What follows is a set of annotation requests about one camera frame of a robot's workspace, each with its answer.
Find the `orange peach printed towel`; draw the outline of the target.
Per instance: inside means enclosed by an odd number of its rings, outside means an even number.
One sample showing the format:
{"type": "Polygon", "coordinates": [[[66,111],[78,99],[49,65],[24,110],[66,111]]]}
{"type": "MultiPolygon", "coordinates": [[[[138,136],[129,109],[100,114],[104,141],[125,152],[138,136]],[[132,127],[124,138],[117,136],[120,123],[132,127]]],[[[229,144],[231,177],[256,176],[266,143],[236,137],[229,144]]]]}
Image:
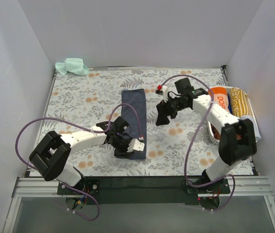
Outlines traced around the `orange peach printed towel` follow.
{"type": "Polygon", "coordinates": [[[227,112],[232,113],[229,98],[228,98],[228,92],[227,89],[222,86],[212,87],[211,92],[208,91],[209,95],[213,93],[214,95],[214,101],[224,108],[227,112]]]}

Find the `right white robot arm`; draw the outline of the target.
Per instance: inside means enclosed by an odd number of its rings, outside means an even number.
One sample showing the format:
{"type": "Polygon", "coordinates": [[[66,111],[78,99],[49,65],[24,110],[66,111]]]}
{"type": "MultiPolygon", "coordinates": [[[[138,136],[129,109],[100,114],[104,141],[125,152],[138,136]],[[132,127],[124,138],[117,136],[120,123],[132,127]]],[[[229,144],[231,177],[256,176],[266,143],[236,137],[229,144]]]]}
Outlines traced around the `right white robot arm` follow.
{"type": "Polygon", "coordinates": [[[254,125],[250,119],[240,119],[224,110],[215,102],[214,94],[207,85],[195,89],[189,81],[190,78],[190,75],[180,75],[180,80],[175,82],[178,93],[174,97],[170,96],[165,83],[157,86],[155,92],[162,96],[162,100],[156,106],[156,125],[168,125],[179,111],[192,109],[201,114],[202,121],[208,121],[215,127],[220,134],[219,156],[196,182],[193,183],[185,177],[188,186],[212,193],[218,189],[219,181],[229,176],[229,172],[239,162],[257,152],[254,125]]]}

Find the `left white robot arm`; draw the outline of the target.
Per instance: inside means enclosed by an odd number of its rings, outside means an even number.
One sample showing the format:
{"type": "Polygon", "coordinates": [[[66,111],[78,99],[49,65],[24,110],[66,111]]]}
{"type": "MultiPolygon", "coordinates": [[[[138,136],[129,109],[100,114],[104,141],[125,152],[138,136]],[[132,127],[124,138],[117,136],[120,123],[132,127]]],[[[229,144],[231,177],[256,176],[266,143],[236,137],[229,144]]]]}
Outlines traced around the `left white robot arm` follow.
{"type": "Polygon", "coordinates": [[[90,131],[58,134],[48,132],[29,156],[29,161],[42,175],[45,181],[58,180],[68,185],[74,194],[85,190],[85,178],[81,173],[66,164],[69,155],[86,148],[110,144],[116,155],[143,151],[144,144],[124,134],[129,124],[118,117],[111,122],[98,123],[90,131]]]}

